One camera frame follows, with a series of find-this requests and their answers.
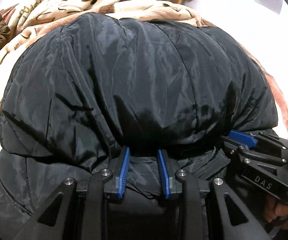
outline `metal bolt head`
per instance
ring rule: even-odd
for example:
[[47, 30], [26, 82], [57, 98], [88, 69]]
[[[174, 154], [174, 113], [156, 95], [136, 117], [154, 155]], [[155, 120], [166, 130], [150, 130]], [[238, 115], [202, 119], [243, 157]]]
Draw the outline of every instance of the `metal bolt head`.
[[109, 169], [103, 169], [102, 171], [101, 171], [101, 175], [102, 176], [108, 176], [108, 175], [110, 175], [111, 174], [111, 170], [109, 170]]
[[217, 186], [220, 186], [221, 184], [223, 184], [223, 180], [221, 178], [216, 178], [214, 179], [214, 183], [217, 185]]
[[65, 185], [71, 185], [74, 183], [74, 179], [73, 178], [67, 178], [64, 180], [64, 184]]
[[178, 176], [181, 176], [181, 177], [184, 177], [187, 175], [187, 172], [185, 170], [178, 170], [177, 171], [177, 175]]

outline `brown blanket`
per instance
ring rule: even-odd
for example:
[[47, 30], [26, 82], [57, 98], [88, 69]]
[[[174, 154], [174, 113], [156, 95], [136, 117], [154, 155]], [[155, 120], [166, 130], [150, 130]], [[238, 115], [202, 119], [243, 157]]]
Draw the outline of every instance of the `brown blanket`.
[[[214, 26], [186, 6], [157, 0], [29, 0], [4, 13], [8, 18], [13, 39], [0, 51], [0, 104], [11, 70], [28, 46], [53, 29], [74, 21], [81, 14], [95, 12], [116, 19], [130, 17], [141, 21], [175, 20], [195, 27]], [[245, 48], [249, 57], [257, 61]], [[265, 73], [275, 99], [288, 118], [287, 105], [276, 82]]]

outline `black nylon fabric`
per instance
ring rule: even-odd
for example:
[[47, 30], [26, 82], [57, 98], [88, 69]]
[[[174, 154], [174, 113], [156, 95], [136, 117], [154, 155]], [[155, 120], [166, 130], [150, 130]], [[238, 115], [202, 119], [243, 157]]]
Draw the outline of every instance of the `black nylon fabric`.
[[154, 157], [211, 179], [215, 141], [277, 125], [266, 78], [219, 28], [84, 14], [19, 58], [0, 114], [0, 236], [12, 239], [67, 177], [87, 179], [132, 149], [127, 187], [161, 195]]

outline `beige blanket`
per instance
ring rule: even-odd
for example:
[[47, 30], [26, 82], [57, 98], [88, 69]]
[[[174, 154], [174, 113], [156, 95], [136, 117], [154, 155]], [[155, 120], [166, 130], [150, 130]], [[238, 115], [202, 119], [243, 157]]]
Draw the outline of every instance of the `beige blanket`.
[[[13, 39], [0, 51], [0, 107], [11, 70], [21, 54], [46, 33], [74, 21], [81, 14], [95, 12], [116, 19], [130, 17], [141, 21], [175, 20], [196, 27], [214, 26], [186, 6], [156, 0], [28, 0], [6, 10], [5, 17]], [[275, 99], [285, 113], [288, 129], [288, 107], [274, 79], [265, 73]]]

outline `human hand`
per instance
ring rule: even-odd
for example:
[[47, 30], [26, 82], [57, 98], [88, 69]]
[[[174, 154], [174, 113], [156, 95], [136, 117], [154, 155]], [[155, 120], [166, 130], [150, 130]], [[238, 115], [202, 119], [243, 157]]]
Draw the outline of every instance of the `human hand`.
[[[268, 223], [277, 217], [288, 216], [288, 205], [282, 204], [275, 197], [266, 194], [263, 216]], [[288, 229], [288, 219], [282, 224], [281, 229]]]

